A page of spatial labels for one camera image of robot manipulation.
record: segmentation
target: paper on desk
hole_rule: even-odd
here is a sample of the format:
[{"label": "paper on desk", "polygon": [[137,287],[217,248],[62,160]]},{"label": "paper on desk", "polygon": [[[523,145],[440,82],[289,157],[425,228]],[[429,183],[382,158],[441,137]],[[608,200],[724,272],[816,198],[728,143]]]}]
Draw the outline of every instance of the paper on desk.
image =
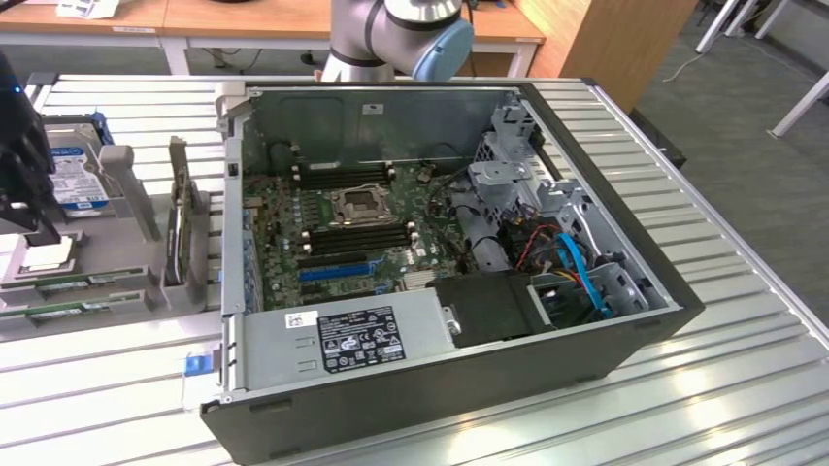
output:
[{"label": "paper on desk", "polygon": [[62,0],[58,4],[59,17],[105,19],[115,16],[121,0]]}]

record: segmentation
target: wooden desk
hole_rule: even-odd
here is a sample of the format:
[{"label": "wooden desk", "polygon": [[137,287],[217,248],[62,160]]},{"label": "wooden desk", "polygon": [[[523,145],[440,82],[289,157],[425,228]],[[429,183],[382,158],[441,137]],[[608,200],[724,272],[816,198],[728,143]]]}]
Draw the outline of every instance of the wooden desk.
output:
[{"label": "wooden desk", "polygon": [[[330,2],[134,0],[114,18],[93,20],[58,17],[53,5],[23,4],[0,14],[0,45],[162,48],[172,74],[190,75],[190,48],[328,50]],[[479,74],[527,77],[545,41],[540,29],[511,3],[481,5],[475,22]]]},{"label": "wooden desk", "polygon": [[[332,0],[253,0],[225,4],[169,0],[162,42],[174,74],[190,74],[189,48],[328,50]],[[476,65],[493,73],[528,76],[545,35],[511,4],[484,4],[475,13]],[[507,55],[507,64],[496,55]]]},{"label": "wooden desk", "polygon": [[134,0],[115,17],[59,17],[55,5],[18,5],[0,14],[0,44],[161,47],[168,0]]}]

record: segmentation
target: green circuit board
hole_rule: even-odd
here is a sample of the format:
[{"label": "green circuit board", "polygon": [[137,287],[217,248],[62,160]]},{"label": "green circuit board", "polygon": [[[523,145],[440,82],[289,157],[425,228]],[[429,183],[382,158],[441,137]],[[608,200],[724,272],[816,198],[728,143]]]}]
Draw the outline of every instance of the green circuit board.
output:
[{"label": "green circuit board", "polygon": [[[390,222],[414,222],[418,238],[412,247],[364,250],[369,258],[369,275],[302,283],[298,261],[309,257],[302,245],[304,231],[326,231],[337,225],[332,195],[338,190],[302,190],[285,177],[257,177],[246,180],[245,207],[253,215],[254,239],[258,251],[265,310],[285,309],[365,295],[401,290],[402,279],[410,272],[432,270],[436,277],[456,275],[459,251],[464,235],[455,218],[437,213],[426,221],[426,202],[444,177],[431,184],[420,183],[418,164],[397,167],[397,179],[384,186]],[[308,212],[317,207],[314,221]],[[436,228],[443,235],[437,237]],[[457,246],[453,250],[447,242]]]}]

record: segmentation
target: cpu socket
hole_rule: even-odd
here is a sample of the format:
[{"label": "cpu socket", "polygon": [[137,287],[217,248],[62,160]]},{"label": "cpu socket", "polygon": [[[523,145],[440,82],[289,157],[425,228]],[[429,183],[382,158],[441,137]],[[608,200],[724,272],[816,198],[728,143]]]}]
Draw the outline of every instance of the cpu socket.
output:
[{"label": "cpu socket", "polygon": [[388,223],[394,219],[380,186],[349,188],[332,194],[336,223],[341,226]]}]

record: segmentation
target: white sticker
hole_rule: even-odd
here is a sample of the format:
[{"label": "white sticker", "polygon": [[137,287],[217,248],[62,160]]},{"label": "white sticker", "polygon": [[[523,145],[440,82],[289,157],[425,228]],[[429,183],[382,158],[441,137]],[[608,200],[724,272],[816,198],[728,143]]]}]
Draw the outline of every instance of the white sticker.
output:
[{"label": "white sticker", "polygon": [[320,318],[320,311],[306,311],[305,313],[294,313],[285,315],[285,328],[308,327],[309,325],[317,325],[317,319]]},{"label": "white sticker", "polygon": [[384,104],[364,104],[364,115],[384,115]]},{"label": "white sticker", "polygon": [[38,291],[61,291],[63,289],[73,288],[89,288],[90,284],[87,282],[67,282],[67,283],[57,283],[47,284],[45,286],[38,286]]},{"label": "white sticker", "polygon": [[154,27],[125,27],[125,26],[115,26],[113,28],[114,32],[133,32],[133,33],[138,33],[138,34],[156,34],[156,28]]},{"label": "white sticker", "polygon": [[49,320],[51,318],[78,316],[79,314],[83,314],[83,310],[78,308],[73,308],[73,309],[63,309],[61,311],[53,311],[50,313],[33,314],[31,318],[34,318],[35,320]]},{"label": "white sticker", "polygon": [[83,210],[102,208],[107,202],[107,192],[82,148],[53,148],[55,174],[50,175],[55,185],[55,199],[66,209]]}]

